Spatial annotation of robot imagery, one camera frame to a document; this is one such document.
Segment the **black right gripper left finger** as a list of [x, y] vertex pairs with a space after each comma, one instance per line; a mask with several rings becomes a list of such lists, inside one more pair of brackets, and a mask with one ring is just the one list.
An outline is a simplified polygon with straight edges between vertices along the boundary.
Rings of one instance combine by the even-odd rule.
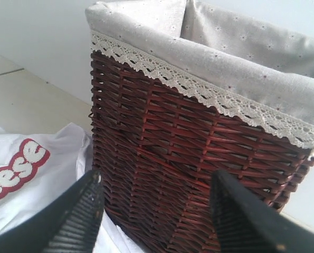
[[0, 252], [92, 252], [103, 210], [100, 173], [90, 170], [32, 218], [0, 235]]

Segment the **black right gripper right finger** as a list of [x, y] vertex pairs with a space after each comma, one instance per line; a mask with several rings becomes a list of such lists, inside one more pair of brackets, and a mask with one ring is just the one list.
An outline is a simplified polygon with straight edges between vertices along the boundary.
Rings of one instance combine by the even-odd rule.
[[222, 252], [314, 252], [314, 233], [268, 207], [227, 171], [212, 173], [210, 208]]

